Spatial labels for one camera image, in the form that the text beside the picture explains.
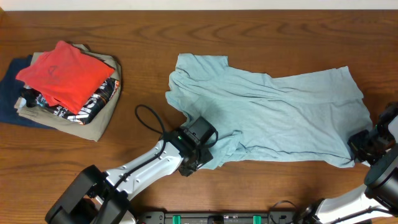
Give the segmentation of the light blue t-shirt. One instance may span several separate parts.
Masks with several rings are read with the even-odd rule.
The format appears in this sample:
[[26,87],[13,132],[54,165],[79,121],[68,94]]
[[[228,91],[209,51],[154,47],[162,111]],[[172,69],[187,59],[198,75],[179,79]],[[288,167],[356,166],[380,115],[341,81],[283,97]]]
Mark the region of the light blue t-shirt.
[[273,78],[229,66],[226,56],[180,54],[169,105],[219,137],[206,169],[238,161],[324,161],[354,166],[350,136],[373,124],[347,67]]

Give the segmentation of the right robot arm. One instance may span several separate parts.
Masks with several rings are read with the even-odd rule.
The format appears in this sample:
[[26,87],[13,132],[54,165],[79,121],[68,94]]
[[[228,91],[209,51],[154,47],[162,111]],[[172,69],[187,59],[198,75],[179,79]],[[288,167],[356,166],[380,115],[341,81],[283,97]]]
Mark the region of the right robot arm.
[[364,184],[335,198],[321,199],[293,223],[366,223],[397,216],[397,103],[389,103],[375,127],[348,139],[358,162],[369,164]]

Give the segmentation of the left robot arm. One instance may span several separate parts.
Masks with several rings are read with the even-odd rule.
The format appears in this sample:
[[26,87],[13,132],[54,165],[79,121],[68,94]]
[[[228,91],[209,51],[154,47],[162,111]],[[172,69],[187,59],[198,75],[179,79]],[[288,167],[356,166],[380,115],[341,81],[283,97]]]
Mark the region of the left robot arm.
[[82,170],[45,216],[47,223],[135,223],[131,200],[155,181],[179,171],[187,177],[212,160],[212,134],[176,130],[123,166]]

